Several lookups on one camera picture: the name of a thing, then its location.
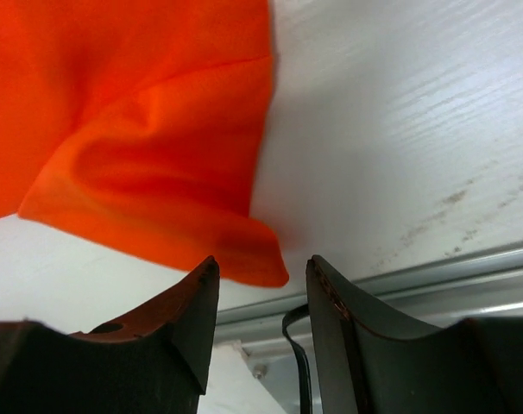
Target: dirt stain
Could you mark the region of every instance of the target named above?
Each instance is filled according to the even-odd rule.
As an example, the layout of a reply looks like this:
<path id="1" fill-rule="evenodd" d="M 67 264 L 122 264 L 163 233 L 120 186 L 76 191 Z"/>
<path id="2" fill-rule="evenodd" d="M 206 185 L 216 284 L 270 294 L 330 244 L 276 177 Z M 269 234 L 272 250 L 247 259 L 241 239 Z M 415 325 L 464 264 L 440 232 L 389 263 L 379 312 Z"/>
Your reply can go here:
<path id="1" fill-rule="evenodd" d="M 444 198 L 442 200 L 442 204 L 446 204 L 446 205 L 455 205 L 457 203 L 459 203 L 461 200 L 463 200 L 465 198 L 465 196 L 467 195 L 467 190 L 462 190 L 462 191 L 459 191 L 459 192 L 454 192 L 453 194 L 451 194 L 449 197 L 447 198 Z"/>
<path id="2" fill-rule="evenodd" d="M 455 246 L 455 248 L 453 250 L 451 250 L 450 252 L 444 252 L 444 256 L 445 257 L 455 257 L 461 252 L 462 252 L 462 249 L 459 246 Z"/>
<path id="3" fill-rule="evenodd" d="M 466 241 L 472 240 L 476 233 L 478 233 L 476 229 L 465 231 L 465 236 L 461 239 L 461 242 L 465 243 Z"/>
<path id="4" fill-rule="evenodd" d="M 424 223 L 430 223 L 430 222 L 436 222 L 439 220 L 444 219 L 448 215 L 447 210 L 439 211 L 436 214 L 433 214 L 432 216 L 429 216 L 425 219 Z"/>
<path id="5" fill-rule="evenodd" d="M 497 204 L 497 208 L 498 209 L 504 209 L 505 207 L 507 207 L 508 205 L 513 203 L 514 201 L 516 201 L 516 198 L 509 198 L 509 199 L 507 199 L 505 201 L 502 201 L 501 203 Z"/>
<path id="6" fill-rule="evenodd" d="M 401 242 L 406 248 L 408 248 L 413 245 L 418 235 L 426 233 L 427 230 L 428 226 L 425 224 L 410 228 L 409 231 L 400 238 Z"/>

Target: scuff mark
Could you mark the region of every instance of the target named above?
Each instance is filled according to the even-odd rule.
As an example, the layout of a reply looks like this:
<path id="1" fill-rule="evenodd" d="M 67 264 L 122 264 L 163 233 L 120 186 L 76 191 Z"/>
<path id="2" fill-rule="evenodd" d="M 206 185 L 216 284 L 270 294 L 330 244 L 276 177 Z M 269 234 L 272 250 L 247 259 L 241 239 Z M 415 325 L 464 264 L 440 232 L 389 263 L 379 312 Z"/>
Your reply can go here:
<path id="1" fill-rule="evenodd" d="M 465 190 L 461 190 L 459 192 L 454 192 L 449 197 L 444 198 L 442 200 L 442 204 L 455 205 L 455 204 L 459 203 L 461 200 L 463 200 L 466 195 L 467 195 L 467 190 L 466 189 Z"/>
<path id="2" fill-rule="evenodd" d="M 512 204 L 514 201 L 516 201 L 516 199 L 517 199 L 516 197 L 508 198 L 507 200 L 502 201 L 501 203 L 497 204 L 498 210 L 504 209 L 505 207 Z"/>
<path id="3" fill-rule="evenodd" d="M 465 231 L 465 236 L 461 239 L 461 242 L 465 243 L 466 241 L 468 242 L 469 240 L 472 240 L 476 233 L 478 233 L 477 229 Z"/>
<path id="4" fill-rule="evenodd" d="M 413 227 L 413 228 L 409 229 L 409 231 L 407 231 L 407 233 L 404 234 L 400 238 L 400 240 L 403 243 L 403 245 L 406 248 L 408 248 L 413 245 L 413 243 L 415 242 L 415 239 L 417 238 L 418 235 L 422 235 L 422 234 L 426 233 L 427 230 L 428 230 L 428 226 L 426 226 L 426 225 L 419 225 L 417 227 Z"/>
<path id="5" fill-rule="evenodd" d="M 438 220 L 442 220 L 442 219 L 444 219 L 447 215 L 448 215 L 448 211 L 447 211 L 447 210 L 439 211 L 438 213 L 433 214 L 432 216 L 427 217 L 427 218 L 425 219 L 425 223 L 436 222 L 436 221 L 438 221 Z"/>
<path id="6" fill-rule="evenodd" d="M 444 256 L 445 257 L 455 257 L 461 252 L 462 252 L 462 249 L 459 246 L 455 246 L 455 248 L 453 250 L 451 250 L 450 252 L 444 252 Z"/>
<path id="7" fill-rule="evenodd" d="M 489 163 L 485 164 L 483 167 L 482 167 L 482 170 L 483 171 L 487 171 L 489 170 L 491 167 L 493 166 L 498 166 L 500 164 L 500 162 L 498 160 L 491 160 Z"/>

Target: orange cloth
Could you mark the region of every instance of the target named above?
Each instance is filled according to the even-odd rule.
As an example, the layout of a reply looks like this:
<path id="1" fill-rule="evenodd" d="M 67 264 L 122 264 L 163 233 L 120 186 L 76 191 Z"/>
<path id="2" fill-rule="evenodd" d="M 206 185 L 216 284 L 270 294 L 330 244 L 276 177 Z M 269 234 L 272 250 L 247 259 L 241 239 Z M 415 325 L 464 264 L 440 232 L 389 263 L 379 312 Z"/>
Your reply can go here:
<path id="1" fill-rule="evenodd" d="M 0 216 L 284 285 L 248 218 L 271 71 L 267 0 L 0 0 Z"/>

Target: white surface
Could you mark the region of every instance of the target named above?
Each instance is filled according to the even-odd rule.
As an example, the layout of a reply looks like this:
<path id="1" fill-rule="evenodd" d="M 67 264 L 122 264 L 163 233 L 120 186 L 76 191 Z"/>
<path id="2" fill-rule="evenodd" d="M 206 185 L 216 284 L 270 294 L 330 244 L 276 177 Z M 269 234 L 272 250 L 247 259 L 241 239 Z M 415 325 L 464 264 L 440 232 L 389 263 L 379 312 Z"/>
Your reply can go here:
<path id="1" fill-rule="evenodd" d="M 224 344 L 211 352 L 206 395 L 198 414 L 285 414 L 265 387 L 252 376 L 238 345 Z"/>
<path id="2" fill-rule="evenodd" d="M 221 309 L 303 291 L 314 253 L 365 278 L 523 240 L 523 0 L 274 0 L 274 32 L 252 214 L 292 280 Z M 181 276 L 0 220 L 0 318 L 86 330 Z"/>

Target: black cable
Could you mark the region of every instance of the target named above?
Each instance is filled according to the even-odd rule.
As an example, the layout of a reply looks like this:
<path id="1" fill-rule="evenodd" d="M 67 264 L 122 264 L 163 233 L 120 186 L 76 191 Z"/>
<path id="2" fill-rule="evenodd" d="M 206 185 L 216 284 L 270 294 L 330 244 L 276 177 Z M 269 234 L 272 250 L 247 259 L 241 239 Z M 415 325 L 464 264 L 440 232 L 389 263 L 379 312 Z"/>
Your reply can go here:
<path id="1" fill-rule="evenodd" d="M 307 304 L 292 309 L 282 318 L 282 335 L 288 340 L 293 347 L 296 363 L 298 364 L 298 381 L 299 381 L 299 412 L 300 414 L 312 414 L 312 378 L 310 376 L 310 363 L 307 360 L 305 350 L 290 337 L 288 326 L 298 322 L 304 317 L 310 315 Z"/>

